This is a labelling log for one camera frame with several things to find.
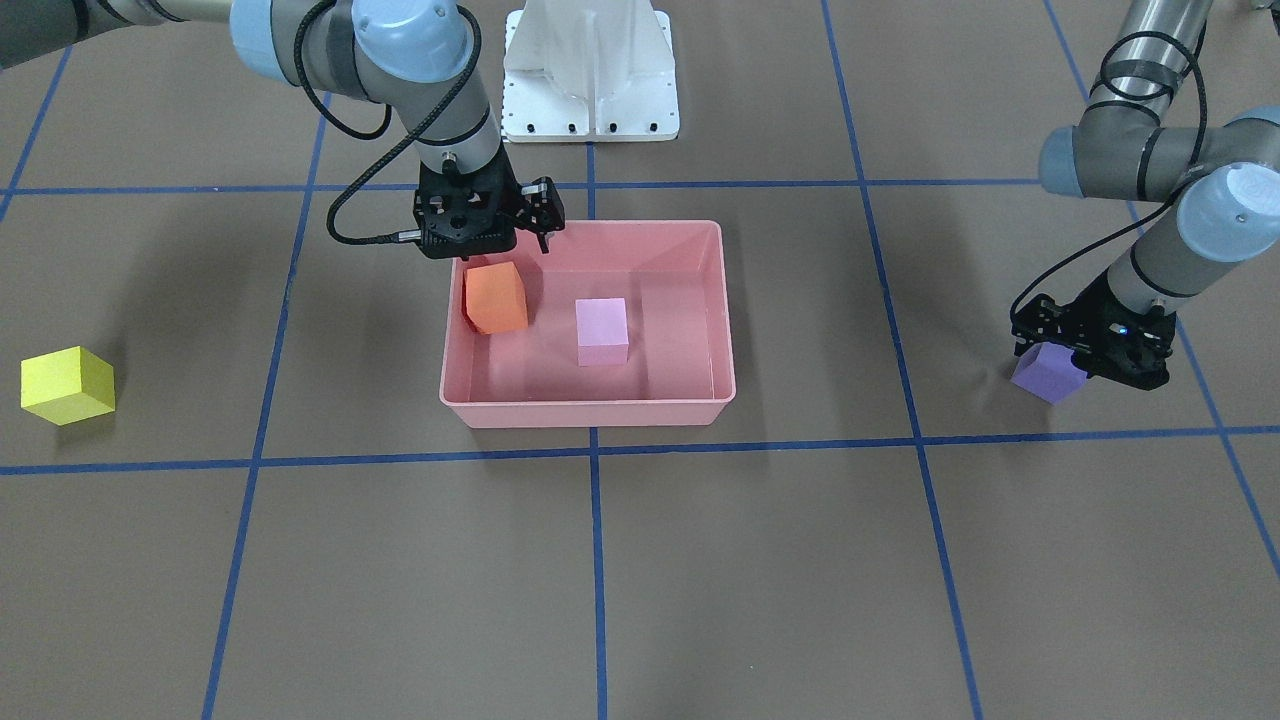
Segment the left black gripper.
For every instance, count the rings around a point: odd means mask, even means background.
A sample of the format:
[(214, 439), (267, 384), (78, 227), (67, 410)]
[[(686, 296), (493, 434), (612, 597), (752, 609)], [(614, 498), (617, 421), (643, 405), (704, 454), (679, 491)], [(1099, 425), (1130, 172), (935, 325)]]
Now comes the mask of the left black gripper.
[(1126, 350), (1129, 331), (1125, 309), (1117, 302), (1105, 275), (1094, 278), (1073, 301), (1057, 304), (1038, 293), (1011, 314), (1012, 354), (1020, 357), (1034, 345), (1068, 347), (1096, 363), (1119, 360)]

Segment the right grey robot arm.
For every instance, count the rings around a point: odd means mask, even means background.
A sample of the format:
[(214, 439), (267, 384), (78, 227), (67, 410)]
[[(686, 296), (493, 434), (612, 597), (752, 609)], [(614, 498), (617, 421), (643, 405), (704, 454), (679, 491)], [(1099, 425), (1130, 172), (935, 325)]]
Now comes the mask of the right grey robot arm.
[[(411, 243), (430, 259), (508, 252), (518, 231), (540, 249), (564, 228), (552, 179), (520, 182), (477, 73), (483, 31), (454, 1), (5, 1), (1, 61), (13, 68), (114, 29), (223, 23), (241, 61), (300, 88), (333, 128), (362, 141), (399, 120), (404, 136), (326, 211), (349, 246)], [(340, 209), (397, 158), (416, 152), (411, 229), (347, 234)]]

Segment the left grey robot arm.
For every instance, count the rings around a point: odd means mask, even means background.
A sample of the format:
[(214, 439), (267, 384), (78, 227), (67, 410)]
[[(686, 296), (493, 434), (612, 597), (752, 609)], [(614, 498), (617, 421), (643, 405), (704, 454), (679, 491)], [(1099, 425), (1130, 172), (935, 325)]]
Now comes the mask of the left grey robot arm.
[(1062, 307), (1038, 299), (1010, 322), (1016, 354), (1074, 348), (1079, 361), (1137, 370), (1169, 355), (1179, 310), (1277, 242), (1277, 109), (1224, 126), (1164, 118), (1188, 78), (1203, 79), (1198, 47), (1208, 1), (1134, 1), (1103, 55), (1075, 126), (1053, 131), (1039, 182), (1075, 199), (1156, 202), (1146, 232)]

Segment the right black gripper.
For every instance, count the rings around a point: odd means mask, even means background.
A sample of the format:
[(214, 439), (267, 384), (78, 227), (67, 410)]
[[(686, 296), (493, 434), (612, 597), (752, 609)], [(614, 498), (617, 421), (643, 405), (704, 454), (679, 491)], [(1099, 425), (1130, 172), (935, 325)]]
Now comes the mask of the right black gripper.
[(506, 150), (479, 170), (457, 174), (454, 184), (465, 209), (461, 237), (454, 242), (457, 256), (508, 252), (515, 249), (517, 231), (532, 233), (547, 254), (550, 237), (566, 228), (564, 204), (554, 181), (548, 176), (529, 183), (517, 181)]

